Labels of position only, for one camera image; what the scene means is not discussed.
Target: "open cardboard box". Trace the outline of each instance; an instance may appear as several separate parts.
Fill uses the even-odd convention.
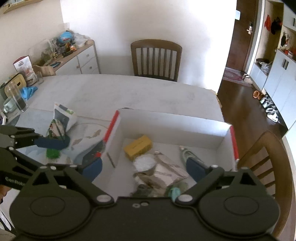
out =
[[[237,148],[232,126],[225,122],[191,116],[120,109],[116,111],[105,135],[106,149],[102,154],[103,169],[93,184],[113,196],[130,196],[138,184],[133,178],[135,168],[123,148],[147,135],[153,142],[148,152],[160,151],[181,167],[179,146],[188,147],[206,165],[232,169]],[[189,187],[195,181],[185,180]]]

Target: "red rug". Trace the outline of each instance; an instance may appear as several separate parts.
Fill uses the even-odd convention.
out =
[[[231,81],[237,84],[245,85],[245,86],[252,86],[249,83],[246,83],[243,81],[244,79],[244,72],[238,71],[236,69],[231,68],[225,68],[224,74],[223,74],[223,80]]]

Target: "brown wooden door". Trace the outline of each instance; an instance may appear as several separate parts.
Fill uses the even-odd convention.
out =
[[[255,21],[256,0],[237,0],[237,10],[240,20],[235,20],[232,41],[226,67],[242,71],[245,60],[249,56],[252,34],[249,34],[250,22]]]

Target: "yellow tissue box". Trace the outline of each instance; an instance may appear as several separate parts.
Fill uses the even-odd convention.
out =
[[[152,148],[152,141],[146,136],[142,136],[139,139],[133,141],[131,144],[124,147],[124,151],[131,161],[136,157],[144,154]]]

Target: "chair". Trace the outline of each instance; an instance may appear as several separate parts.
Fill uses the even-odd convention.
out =
[[[138,71],[138,55],[141,56],[141,74]],[[176,64],[173,66],[173,56],[176,52]],[[143,39],[131,44],[131,55],[135,76],[163,79],[177,82],[182,47],[176,43],[159,40]]]
[[[257,154],[263,148],[266,149],[268,156],[256,164],[251,163],[250,160],[252,156]],[[268,190],[270,187],[273,187],[275,185],[275,194],[273,194],[273,196],[278,202],[281,211],[279,220],[274,228],[273,235],[275,237],[278,237],[285,227],[291,210],[294,188],[291,166],[285,148],[273,133],[271,133],[270,131],[266,131],[259,137],[255,144],[247,151],[247,153],[239,160],[239,162],[237,163],[237,167],[250,168],[261,180],[261,182],[265,184],[265,187]]]

